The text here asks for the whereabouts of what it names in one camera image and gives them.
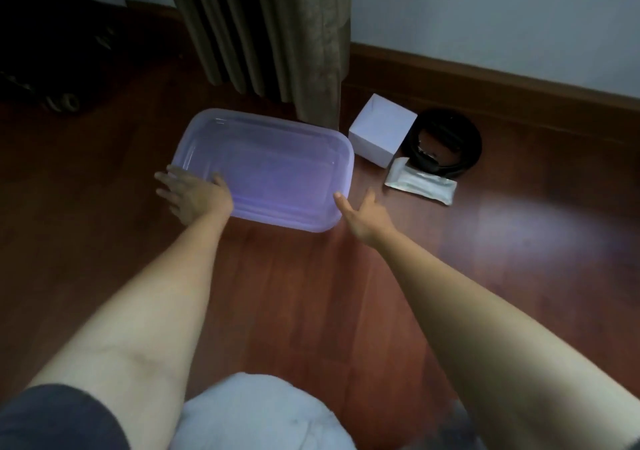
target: white box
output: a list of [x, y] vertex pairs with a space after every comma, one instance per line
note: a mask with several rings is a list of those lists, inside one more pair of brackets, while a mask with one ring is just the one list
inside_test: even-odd
[[387, 168], [418, 115], [373, 95], [349, 128], [354, 153]]

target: wooden floor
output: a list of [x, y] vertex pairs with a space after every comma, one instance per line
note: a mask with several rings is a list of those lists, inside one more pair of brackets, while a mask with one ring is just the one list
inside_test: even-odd
[[[179, 233], [152, 174], [194, 114], [293, 118], [290, 106], [208, 86], [177, 59], [120, 82], [80, 116], [0, 105], [2, 399]], [[343, 127], [368, 96], [343, 90]], [[453, 206], [382, 189], [385, 172], [360, 158], [352, 203], [373, 186], [401, 230], [640, 395], [640, 157], [470, 117], [484, 153]], [[360, 449], [434, 427], [454, 397], [388, 268], [342, 223], [311, 234], [229, 222], [188, 396], [236, 371], [275, 374], [320, 398]]]

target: translucent purple plastic tray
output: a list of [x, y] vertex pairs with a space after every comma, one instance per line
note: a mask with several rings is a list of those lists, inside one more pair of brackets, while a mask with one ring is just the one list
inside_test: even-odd
[[237, 218], [321, 232], [340, 220], [332, 194], [349, 195], [353, 148], [333, 130], [207, 109], [189, 123], [173, 163], [203, 179], [220, 172]]

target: right hand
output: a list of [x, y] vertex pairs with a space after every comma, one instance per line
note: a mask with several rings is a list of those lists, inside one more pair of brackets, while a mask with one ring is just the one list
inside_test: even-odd
[[169, 190], [158, 189], [156, 194], [167, 199], [169, 209], [185, 226], [204, 215], [215, 216], [224, 226], [234, 210], [234, 202], [225, 181], [214, 174], [211, 182], [200, 179], [175, 165], [167, 165], [167, 171], [156, 172], [155, 178]]
[[396, 230], [387, 209], [376, 202], [376, 193], [370, 187], [364, 195], [359, 210], [349, 204], [345, 196], [336, 192], [333, 194], [336, 206], [347, 221], [351, 232], [372, 248], [375, 248], [382, 234]]

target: brown curtain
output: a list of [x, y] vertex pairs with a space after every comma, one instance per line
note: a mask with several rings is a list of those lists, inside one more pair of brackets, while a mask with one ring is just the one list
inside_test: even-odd
[[175, 0], [208, 80], [293, 102], [300, 120], [338, 128], [349, 68], [351, 0]]

